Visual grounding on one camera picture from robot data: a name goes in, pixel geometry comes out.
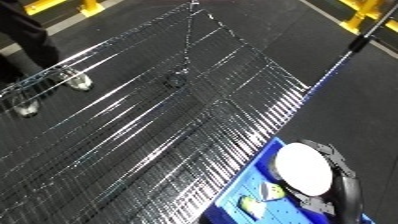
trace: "white spherical cover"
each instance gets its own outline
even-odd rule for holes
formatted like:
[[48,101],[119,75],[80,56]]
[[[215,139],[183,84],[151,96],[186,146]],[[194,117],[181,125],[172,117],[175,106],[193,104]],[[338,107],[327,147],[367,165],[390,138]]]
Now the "white spherical cover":
[[303,194],[319,196],[330,189],[333,173],[328,162],[307,145],[291,143],[282,147],[274,162],[282,179]]

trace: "black pants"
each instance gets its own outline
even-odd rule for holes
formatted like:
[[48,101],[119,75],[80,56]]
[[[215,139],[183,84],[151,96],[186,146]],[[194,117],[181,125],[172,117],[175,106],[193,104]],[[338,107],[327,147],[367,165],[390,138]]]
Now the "black pants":
[[[59,52],[47,31],[25,12],[18,0],[0,0],[0,32],[21,46],[26,54],[42,68],[59,62]],[[21,71],[0,55],[0,80],[14,82]]]

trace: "person's leg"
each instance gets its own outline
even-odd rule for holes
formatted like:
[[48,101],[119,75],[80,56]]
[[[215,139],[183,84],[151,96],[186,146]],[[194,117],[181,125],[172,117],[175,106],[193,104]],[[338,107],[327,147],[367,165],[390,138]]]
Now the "person's leg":
[[47,31],[26,14],[17,0],[0,0],[0,32],[18,43],[42,68],[51,67],[60,60],[59,51]]
[[[27,15],[18,0],[0,0],[0,32],[17,42],[27,55],[43,69],[57,64],[59,51],[49,38],[47,31]],[[68,67],[59,70],[66,85],[80,91],[92,87],[91,79],[84,73]]]
[[23,73],[11,64],[7,58],[0,54],[0,81],[4,83],[13,83],[23,77]]

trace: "blue plastic tray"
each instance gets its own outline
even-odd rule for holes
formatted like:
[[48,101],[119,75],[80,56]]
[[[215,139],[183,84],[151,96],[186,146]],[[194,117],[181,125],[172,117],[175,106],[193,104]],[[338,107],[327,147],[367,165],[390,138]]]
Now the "blue plastic tray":
[[[267,202],[261,220],[254,220],[237,206],[242,196],[260,200],[261,183],[275,181],[266,164],[284,145],[279,138],[272,139],[216,198],[205,216],[214,224],[329,224],[324,215],[296,208],[288,198]],[[364,223],[374,222],[364,216]]]

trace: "metal wire grid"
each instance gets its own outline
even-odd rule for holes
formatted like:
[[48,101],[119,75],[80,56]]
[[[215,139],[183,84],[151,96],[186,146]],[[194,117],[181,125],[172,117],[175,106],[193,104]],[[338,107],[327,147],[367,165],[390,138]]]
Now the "metal wire grid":
[[[190,223],[291,118],[305,86],[189,7],[62,62],[109,76],[78,102],[54,68],[2,91],[1,223]],[[190,19],[187,83],[172,88]],[[21,86],[46,98],[43,115],[11,115]]]

